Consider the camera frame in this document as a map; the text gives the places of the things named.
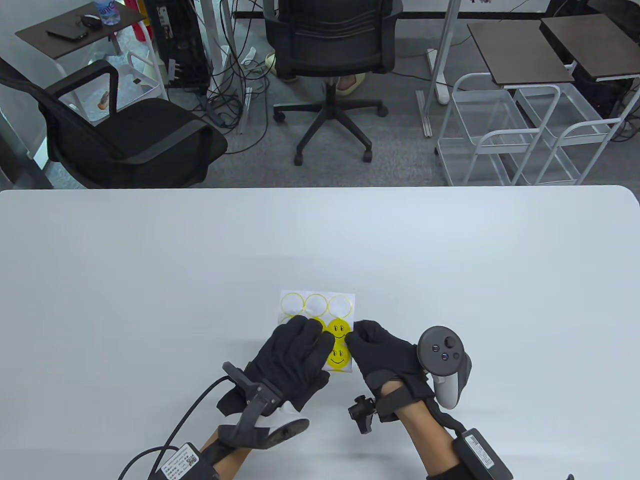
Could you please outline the person's left hand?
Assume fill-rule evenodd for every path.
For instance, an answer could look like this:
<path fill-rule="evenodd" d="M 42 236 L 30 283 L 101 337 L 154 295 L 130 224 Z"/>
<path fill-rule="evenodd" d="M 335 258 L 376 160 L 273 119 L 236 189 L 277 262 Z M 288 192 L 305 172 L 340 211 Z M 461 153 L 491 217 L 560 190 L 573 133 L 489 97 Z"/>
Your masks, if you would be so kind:
<path fill-rule="evenodd" d="M 325 388 L 330 373 L 324 370 L 335 338 L 320 322 L 301 315 L 279 325 L 243 370 L 252 382 L 267 380 L 281 393 L 281 402 L 301 412 Z"/>

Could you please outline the person's right hand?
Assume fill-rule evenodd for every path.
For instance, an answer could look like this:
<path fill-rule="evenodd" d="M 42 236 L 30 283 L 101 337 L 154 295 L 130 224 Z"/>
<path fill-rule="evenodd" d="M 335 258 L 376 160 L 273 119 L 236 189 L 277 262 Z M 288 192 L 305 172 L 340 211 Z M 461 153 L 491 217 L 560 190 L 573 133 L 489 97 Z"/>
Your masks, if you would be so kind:
<path fill-rule="evenodd" d="M 354 322 L 345 343 L 366 386 L 377 399 L 383 397 L 384 384 L 392 381 L 400 382 L 415 400 L 435 397 L 419 363 L 416 345 L 394 336 L 380 323 Z"/>

